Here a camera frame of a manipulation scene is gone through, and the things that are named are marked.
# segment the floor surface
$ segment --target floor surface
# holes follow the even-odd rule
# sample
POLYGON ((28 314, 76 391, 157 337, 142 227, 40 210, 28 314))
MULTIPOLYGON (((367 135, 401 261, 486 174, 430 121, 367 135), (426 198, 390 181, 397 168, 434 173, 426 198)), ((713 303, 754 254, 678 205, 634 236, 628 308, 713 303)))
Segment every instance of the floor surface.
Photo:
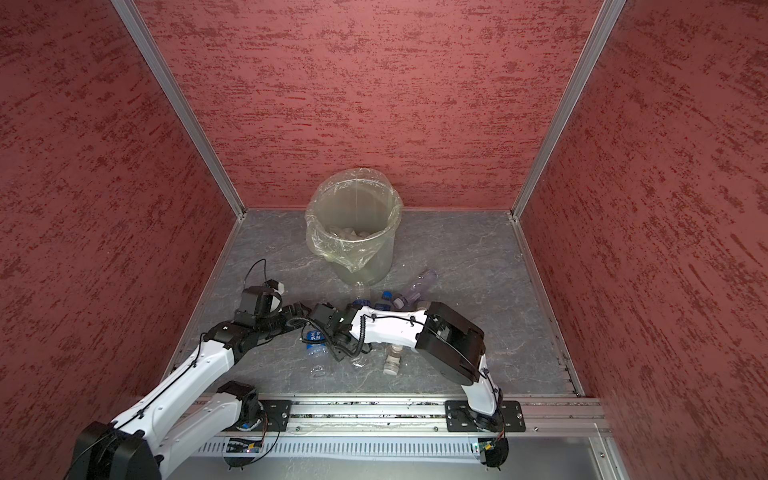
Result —
MULTIPOLYGON (((287 303, 341 307, 352 300, 350 287, 307 249, 305 231, 303 212, 248 213, 204 314, 187 330, 184 355, 196 346, 200 332, 232 318, 243 278, 261 257, 267 258, 267 276, 286 285, 287 303)), ((506 396, 572 393, 505 212, 406 211, 396 234, 392 270, 371 287, 373 296, 402 289, 426 267, 437 270, 440 279, 425 299, 450 305, 483 329, 488 367, 506 396)), ((250 283, 260 283, 262 276, 260 266, 253 269, 250 283)), ((406 351, 397 377, 382 372, 384 356, 376 349, 355 362, 333 363, 324 376, 313 376, 316 363, 296 332, 249 352, 209 390, 235 379, 281 395, 462 393, 416 352, 406 351)))

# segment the red textured wall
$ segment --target red textured wall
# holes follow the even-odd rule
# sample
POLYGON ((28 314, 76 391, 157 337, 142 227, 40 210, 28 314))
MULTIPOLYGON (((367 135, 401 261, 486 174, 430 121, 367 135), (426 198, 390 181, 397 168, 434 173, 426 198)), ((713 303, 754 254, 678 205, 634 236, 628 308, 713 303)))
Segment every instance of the red textured wall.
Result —
POLYGON ((137 0, 248 207, 349 167, 408 207, 509 208, 601 0, 137 0))
POLYGON ((108 0, 0 5, 0 470, 160 379, 233 213, 108 0))
POLYGON ((768 478, 767 19, 627 2, 524 212, 633 480, 768 478))

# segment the clear bottle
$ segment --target clear bottle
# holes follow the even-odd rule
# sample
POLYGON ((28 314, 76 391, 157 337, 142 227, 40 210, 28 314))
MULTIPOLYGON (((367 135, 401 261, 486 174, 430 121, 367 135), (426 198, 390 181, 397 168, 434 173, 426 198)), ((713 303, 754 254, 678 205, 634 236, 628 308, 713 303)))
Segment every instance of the clear bottle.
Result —
POLYGON ((371 306, 371 289, 361 282, 352 285, 352 305, 371 306))
MULTIPOLYGON (((310 340, 324 340, 323 334, 319 330, 312 330, 307 333, 307 339, 310 340)), ((310 376, 318 378, 326 376, 330 373, 331 368, 331 353, 328 351, 325 343, 306 344, 306 354, 310 358, 310 376)))
POLYGON ((419 300, 432 285, 437 283, 437 279, 437 272, 433 269, 428 268, 427 270, 424 270, 415 278, 415 280, 413 280, 413 283, 411 283, 408 288, 395 297, 392 304, 396 309, 402 310, 406 306, 416 303, 416 301, 419 300))
POLYGON ((384 360, 384 373, 395 376, 400 371, 400 359, 402 358, 402 345, 389 345, 386 347, 386 360, 384 360))

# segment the plastic bottle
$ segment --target plastic bottle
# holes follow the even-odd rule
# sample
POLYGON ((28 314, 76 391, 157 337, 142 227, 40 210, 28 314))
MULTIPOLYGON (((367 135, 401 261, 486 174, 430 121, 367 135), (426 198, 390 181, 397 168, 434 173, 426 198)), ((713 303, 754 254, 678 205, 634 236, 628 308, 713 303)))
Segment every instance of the plastic bottle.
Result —
POLYGON ((437 283, 437 272, 428 268, 419 274, 411 286, 400 292, 392 301, 396 309, 402 310, 408 305, 412 305, 429 290, 432 285, 437 283))
MULTIPOLYGON (((307 333, 306 338, 310 340, 325 339, 319 330, 312 330, 311 332, 307 333)), ((317 378, 328 375, 331 366, 331 354, 328 351, 325 343, 307 343, 306 354, 312 363, 312 367, 310 368, 311 377, 317 378)))
POLYGON ((371 289, 363 283, 358 282, 352 285, 352 305, 371 306, 371 289))
POLYGON ((384 292, 382 293, 382 300, 384 300, 384 302, 377 303, 376 305, 373 306, 373 309, 384 310, 386 312, 389 312, 390 310, 392 310, 392 304, 391 304, 392 292, 388 292, 384 290, 384 292))
POLYGON ((402 345, 389 345, 386 347, 386 360, 384 361, 384 373, 387 375, 397 375, 400 370, 400 359, 402 358, 402 345))

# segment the black cable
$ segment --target black cable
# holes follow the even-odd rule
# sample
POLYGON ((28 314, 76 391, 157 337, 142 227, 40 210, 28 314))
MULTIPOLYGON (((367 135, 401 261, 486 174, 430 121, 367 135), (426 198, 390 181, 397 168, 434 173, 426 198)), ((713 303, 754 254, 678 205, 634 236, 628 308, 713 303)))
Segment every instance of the black cable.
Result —
POLYGON ((86 448, 85 448, 85 449, 84 449, 82 452, 80 452, 80 455, 78 455, 78 456, 77 456, 77 458, 75 458, 75 459, 72 461, 72 463, 69 465, 69 468, 67 468, 67 471, 66 471, 66 473, 64 473, 64 477, 62 477, 62 479, 61 479, 61 480, 66 480, 66 479, 67 479, 67 477, 69 476, 70 472, 72 471, 72 467, 74 467, 74 465, 75 465, 75 464, 78 462, 78 460, 80 460, 80 458, 81 458, 83 455, 85 455, 85 453, 86 453, 88 450, 91 450, 92 448, 94 448, 96 445, 98 445, 98 443, 99 443, 99 442, 103 441, 104 439, 108 439, 108 438, 110 438, 110 436, 111 436, 111 435, 110 435, 110 433, 111 433, 111 432, 114 432, 114 431, 116 431, 116 430, 120 430, 120 429, 122 429, 123 427, 125 427, 127 424, 129 424, 129 423, 133 422, 135 419, 137 419, 137 418, 140 418, 140 416, 144 416, 144 412, 147 410, 147 407, 149 407, 149 405, 151 405, 151 404, 152 404, 152 402, 154 402, 154 401, 155 401, 155 400, 157 400, 157 399, 158 399, 158 398, 159 398, 161 395, 163 395, 163 394, 165 393, 165 391, 166 391, 166 390, 168 390, 168 389, 170 388, 170 386, 172 386, 174 383, 176 383, 176 381, 177 381, 178 379, 180 379, 182 376, 184 376, 184 373, 187 373, 187 372, 189 371, 189 369, 190 369, 190 368, 197 366, 197 359, 199 359, 199 358, 200 358, 200 350, 202 349, 202 345, 203 345, 203 336, 204 336, 204 335, 205 335, 205 333, 201 333, 201 334, 200 334, 200 340, 197 342, 197 355, 195 355, 195 357, 194 357, 194 360, 192 360, 192 363, 190 363, 190 365, 189 365, 189 366, 188 366, 186 369, 184 369, 184 371, 181 373, 181 375, 179 375, 179 376, 178 376, 178 377, 176 377, 176 378, 175 378, 175 379, 174 379, 174 380, 173 380, 171 383, 169 383, 169 384, 168 384, 168 386, 166 386, 166 387, 163 389, 163 391, 162 391, 162 392, 160 392, 160 393, 159 393, 159 394, 157 394, 157 395, 156 395, 156 396, 155 396, 155 397, 154 397, 152 400, 150 400, 150 401, 149 401, 149 403, 147 403, 147 405, 145 405, 145 406, 143 406, 141 409, 139 409, 139 410, 138 410, 138 411, 137 411, 137 412, 134 414, 134 416, 130 417, 130 418, 129 418, 128 420, 126 420, 126 421, 125 421, 125 422, 124 422, 122 425, 114 427, 114 428, 113 428, 113 429, 112 429, 110 432, 107 432, 107 435, 104 435, 104 436, 102 436, 102 437, 100 437, 100 438, 96 439, 96 441, 95 441, 95 442, 91 443, 91 444, 90 444, 88 447, 86 447, 86 448))
POLYGON ((245 278, 243 278, 243 290, 246 289, 246 282, 248 281, 248 276, 250 275, 250 271, 253 270, 253 268, 259 264, 259 262, 264 262, 264 283, 266 283, 266 258, 259 258, 255 262, 253 262, 253 265, 250 266, 248 269, 248 273, 245 274, 245 278))
POLYGON ((366 344, 366 322, 363 319, 363 321, 360 323, 360 336, 357 339, 357 346, 354 350, 350 350, 346 348, 344 345, 339 345, 338 343, 335 343, 333 341, 333 337, 328 334, 325 327, 321 326, 314 320, 307 318, 305 316, 295 316, 289 320, 289 322, 295 322, 296 320, 303 320, 306 324, 311 325, 318 329, 320 331, 320 334, 323 335, 324 340, 310 340, 304 337, 304 331, 302 329, 301 334, 301 341, 302 343, 306 343, 307 345, 319 345, 321 343, 327 343, 330 348, 331 355, 333 355, 333 358, 336 359, 337 362, 341 361, 343 357, 338 356, 336 354, 335 349, 341 350, 343 353, 345 353, 347 356, 356 357, 362 352, 363 346, 366 344))
POLYGON ((409 322, 411 324, 418 323, 419 325, 426 326, 424 322, 419 322, 414 316, 410 316, 409 318, 403 318, 401 316, 396 316, 396 315, 361 315, 363 319, 365 319, 367 316, 370 316, 371 320, 374 320, 374 321, 378 319, 395 318, 398 320, 405 320, 406 322, 409 322))
POLYGON ((274 442, 274 443, 273 443, 273 444, 270 446, 270 449, 269 449, 269 450, 267 450, 267 451, 266 451, 266 453, 264 453, 264 455, 261 455, 259 458, 257 458, 256 460, 253 460, 253 461, 252 461, 251 463, 249 463, 248 465, 252 465, 252 464, 254 464, 254 463, 258 462, 259 460, 261 460, 262 458, 266 457, 267 455, 269 455, 269 454, 270 454, 270 452, 272 452, 272 450, 275 448, 275 445, 277 445, 277 441, 278 441, 278 440, 280 440, 280 430, 278 430, 278 431, 277 431, 277 438, 275 439, 275 442, 274 442))

